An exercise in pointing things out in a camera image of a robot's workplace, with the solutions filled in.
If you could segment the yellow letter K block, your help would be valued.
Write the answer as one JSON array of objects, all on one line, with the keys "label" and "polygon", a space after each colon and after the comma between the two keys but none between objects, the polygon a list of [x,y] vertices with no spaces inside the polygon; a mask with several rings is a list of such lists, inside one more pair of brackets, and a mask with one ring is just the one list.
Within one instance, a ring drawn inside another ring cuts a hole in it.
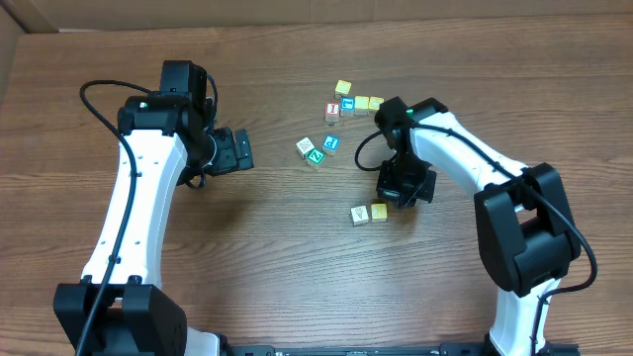
[{"label": "yellow letter K block", "polygon": [[373,223],[384,223],[388,218],[387,205],[383,203],[371,205],[371,221]]}]

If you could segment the white ice cream block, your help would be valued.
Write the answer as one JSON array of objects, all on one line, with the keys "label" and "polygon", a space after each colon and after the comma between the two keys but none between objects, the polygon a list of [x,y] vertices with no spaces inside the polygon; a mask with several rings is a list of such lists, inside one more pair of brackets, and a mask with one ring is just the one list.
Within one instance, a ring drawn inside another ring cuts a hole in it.
[{"label": "white ice cream block", "polygon": [[350,209],[350,216],[354,226],[368,223],[370,221],[366,206],[357,206]]}]

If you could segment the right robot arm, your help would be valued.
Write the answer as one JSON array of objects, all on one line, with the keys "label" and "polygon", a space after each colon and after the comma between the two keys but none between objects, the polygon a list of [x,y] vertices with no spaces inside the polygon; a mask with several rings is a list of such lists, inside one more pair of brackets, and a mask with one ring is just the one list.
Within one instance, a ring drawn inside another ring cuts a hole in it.
[{"label": "right robot arm", "polygon": [[480,258],[498,287],[496,318],[481,345],[444,345],[442,353],[577,355],[576,345],[544,338],[549,303],[581,253],[558,172],[529,167],[466,131],[433,98],[413,106],[395,97],[375,123],[395,156],[380,166],[377,193],[397,207],[433,198],[444,172],[474,199]]}]

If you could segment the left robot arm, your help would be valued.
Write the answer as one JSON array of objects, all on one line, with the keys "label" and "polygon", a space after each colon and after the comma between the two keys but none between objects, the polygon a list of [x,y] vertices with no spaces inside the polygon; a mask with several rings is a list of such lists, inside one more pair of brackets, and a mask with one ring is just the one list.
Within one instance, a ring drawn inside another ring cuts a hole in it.
[{"label": "left robot arm", "polygon": [[136,90],[107,125],[120,153],[98,243],[53,311],[77,355],[226,355],[162,292],[161,258],[176,188],[253,168],[248,134],[216,128],[217,86],[190,60],[164,61],[158,90]]}]

